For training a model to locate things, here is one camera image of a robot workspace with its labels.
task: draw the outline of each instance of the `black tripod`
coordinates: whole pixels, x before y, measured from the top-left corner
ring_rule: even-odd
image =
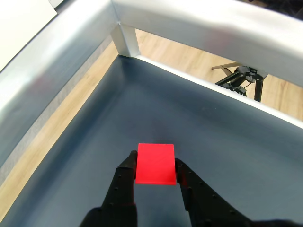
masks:
[[[216,85],[222,86],[231,91],[235,91],[240,95],[246,96],[246,89],[241,86],[244,81],[256,83],[255,87],[255,100],[261,102],[263,80],[267,77],[267,73],[261,70],[256,70],[248,66],[239,66],[234,73],[227,69],[226,65],[219,67],[212,67],[212,69],[222,69],[227,77],[221,79]]]

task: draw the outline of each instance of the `tripod leg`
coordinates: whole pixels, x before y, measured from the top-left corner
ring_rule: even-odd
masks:
[[[231,75],[229,75],[229,76],[227,76],[227,77],[221,79],[220,81],[218,81],[218,82],[215,83],[215,84],[216,84],[216,85],[219,85],[219,86],[222,86],[223,84],[228,83],[229,81],[231,81],[231,80],[237,78],[238,76],[239,76],[239,72],[237,71],[237,72],[234,72],[234,73],[232,73]]]
[[[255,88],[255,100],[258,102],[261,102],[262,89],[263,89],[263,80],[257,80],[256,88]]]

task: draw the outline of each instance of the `white wall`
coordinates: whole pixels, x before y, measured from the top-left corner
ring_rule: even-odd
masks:
[[[48,0],[0,0],[0,70],[56,14]]]

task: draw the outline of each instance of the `red block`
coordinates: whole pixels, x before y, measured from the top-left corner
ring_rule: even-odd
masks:
[[[139,143],[136,184],[177,184],[173,144]]]

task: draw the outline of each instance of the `aluminum rail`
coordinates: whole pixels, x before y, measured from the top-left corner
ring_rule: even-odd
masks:
[[[122,25],[303,87],[303,22],[234,0],[113,0]]]
[[[110,0],[75,0],[0,73],[0,166],[117,25]]]

